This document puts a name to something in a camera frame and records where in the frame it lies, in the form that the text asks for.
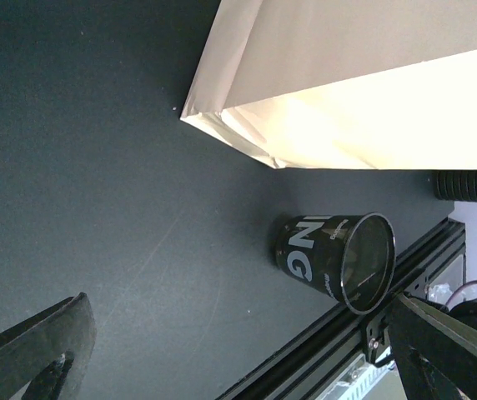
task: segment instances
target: black ribbed cylinder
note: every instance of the black ribbed cylinder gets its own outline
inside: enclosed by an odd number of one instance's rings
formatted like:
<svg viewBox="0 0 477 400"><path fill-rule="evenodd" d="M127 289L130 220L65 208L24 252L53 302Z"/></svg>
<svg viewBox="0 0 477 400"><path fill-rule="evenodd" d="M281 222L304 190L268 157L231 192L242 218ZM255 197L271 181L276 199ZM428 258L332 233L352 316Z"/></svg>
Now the black ribbed cylinder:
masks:
<svg viewBox="0 0 477 400"><path fill-rule="evenodd" d="M440 200L477 203L477 171L435 171L433 183Z"/></svg>

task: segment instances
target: screw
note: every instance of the screw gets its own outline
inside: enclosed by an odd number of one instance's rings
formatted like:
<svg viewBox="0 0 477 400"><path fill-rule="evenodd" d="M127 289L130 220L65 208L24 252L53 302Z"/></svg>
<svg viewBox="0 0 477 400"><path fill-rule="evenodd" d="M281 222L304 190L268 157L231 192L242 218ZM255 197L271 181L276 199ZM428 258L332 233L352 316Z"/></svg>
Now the screw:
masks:
<svg viewBox="0 0 477 400"><path fill-rule="evenodd" d="M379 342L375 339L370 339L369 348L373 348L374 350L379 347Z"/></svg>

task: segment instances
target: black table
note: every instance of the black table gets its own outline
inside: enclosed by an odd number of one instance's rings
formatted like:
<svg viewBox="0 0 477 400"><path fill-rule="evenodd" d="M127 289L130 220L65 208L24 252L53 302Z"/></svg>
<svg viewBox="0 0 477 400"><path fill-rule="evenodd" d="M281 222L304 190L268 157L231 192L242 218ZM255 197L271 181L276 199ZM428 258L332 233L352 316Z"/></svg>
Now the black table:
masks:
<svg viewBox="0 0 477 400"><path fill-rule="evenodd" d="M80 398L214 398L333 306L280 215L445 218L427 172L274 171L180 122L218 0L0 5L0 332L86 292Z"/></svg>

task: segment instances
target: paper bag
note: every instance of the paper bag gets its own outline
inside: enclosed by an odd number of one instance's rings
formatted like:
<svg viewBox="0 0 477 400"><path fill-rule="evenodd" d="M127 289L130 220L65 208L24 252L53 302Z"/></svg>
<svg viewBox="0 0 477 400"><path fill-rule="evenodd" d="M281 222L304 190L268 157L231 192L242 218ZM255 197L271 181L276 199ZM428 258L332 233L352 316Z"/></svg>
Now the paper bag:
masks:
<svg viewBox="0 0 477 400"><path fill-rule="evenodd" d="M181 118L273 168L477 169L477 1L223 0Z"/></svg>

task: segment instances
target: wire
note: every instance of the wire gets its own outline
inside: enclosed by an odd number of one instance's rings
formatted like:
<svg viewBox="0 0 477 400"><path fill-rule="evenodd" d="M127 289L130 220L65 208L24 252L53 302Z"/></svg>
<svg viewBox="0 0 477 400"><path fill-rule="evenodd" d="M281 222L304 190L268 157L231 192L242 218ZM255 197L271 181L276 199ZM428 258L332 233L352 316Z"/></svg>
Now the wire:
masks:
<svg viewBox="0 0 477 400"><path fill-rule="evenodd" d="M457 290L455 290L455 292L452 293L452 295L449 297L448 301L446 302L445 306L448 307L451 303L452 303L452 300L454 300L454 298L459 295L459 293L463 292L466 288L470 287L470 286L474 286L474 285L477 285L477 280L475 281L470 281L470 282L467 282L465 283L464 285L461 285L459 286L459 288Z"/></svg>

